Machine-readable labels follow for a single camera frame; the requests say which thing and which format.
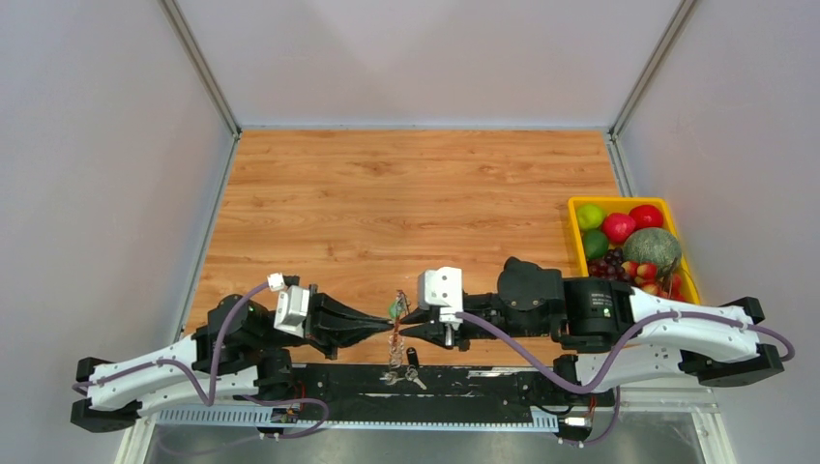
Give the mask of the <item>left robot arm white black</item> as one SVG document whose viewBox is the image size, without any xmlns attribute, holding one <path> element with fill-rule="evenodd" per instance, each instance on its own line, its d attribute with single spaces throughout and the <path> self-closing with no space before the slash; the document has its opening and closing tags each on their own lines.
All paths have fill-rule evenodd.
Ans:
<svg viewBox="0 0 820 464">
<path fill-rule="evenodd" d="M 290 348 L 309 346 L 328 360 L 340 349 L 393 329 L 372 316 L 303 287 L 296 275 L 271 274 L 245 295 L 223 298 L 205 325 L 137 358 L 78 361 L 70 421 L 92 433 L 129 428 L 177 404 L 221 400 L 305 401 Z"/>
</svg>

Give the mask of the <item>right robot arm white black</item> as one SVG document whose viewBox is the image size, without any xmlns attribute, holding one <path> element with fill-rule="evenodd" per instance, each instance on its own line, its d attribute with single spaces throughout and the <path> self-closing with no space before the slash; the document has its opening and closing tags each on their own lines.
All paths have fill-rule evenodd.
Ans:
<svg viewBox="0 0 820 464">
<path fill-rule="evenodd" d="M 500 340 L 569 404 L 663 377 L 747 386 L 782 372 L 796 353 L 763 326 L 760 303 L 751 297 L 690 304 L 619 281 L 565 277 L 515 257 L 493 293 L 467 294 L 462 278 L 454 267 L 423 272 L 418 307 L 400 319 L 401 334 L 459 350 L 477 339 Z"/>
</svg>

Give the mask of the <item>key with black tag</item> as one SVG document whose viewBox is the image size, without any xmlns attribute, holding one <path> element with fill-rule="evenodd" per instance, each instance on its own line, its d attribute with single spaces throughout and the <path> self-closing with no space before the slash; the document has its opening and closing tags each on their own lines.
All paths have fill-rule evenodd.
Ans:
<svg viewBox="0 0 820 464">
<path fill-rule="evenodd" d="M 418 352 L 414 347 L 408 347 L 406 349 L 406 358 L 407 358 L 407 368 L 405 371 L 405 379 L 409 382 L 414 383 L 422 390 L 427 390 L 426 384 L 421 380 L 419 367 L 420 367 L 420 360 L 418 356 Z"/>
</svg>

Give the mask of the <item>red handled metal key organizer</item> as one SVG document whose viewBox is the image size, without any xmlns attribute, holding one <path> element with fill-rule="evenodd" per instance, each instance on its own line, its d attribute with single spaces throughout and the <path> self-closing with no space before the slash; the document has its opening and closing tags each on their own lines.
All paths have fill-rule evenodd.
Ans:
<svg viewBox="0 0 820 464">
<path fill-rule="evenodd" d="M 409 302 L 406 294 L 402 290 L 397 290 L 395 299 L 392 302 L 399 302 L 405 306 L 404 315 L 409 313 Z M 399 319 L 393 320 L 393 329 L 389 335 L 389 361 L 388 371 L 385 374 L 385 383 L 388 386 L 396 384 L 401 379 L 400 370 L 403 364 L 404 357 L 404 338 L 399 334 L 400 331 Z"/>
</svg>

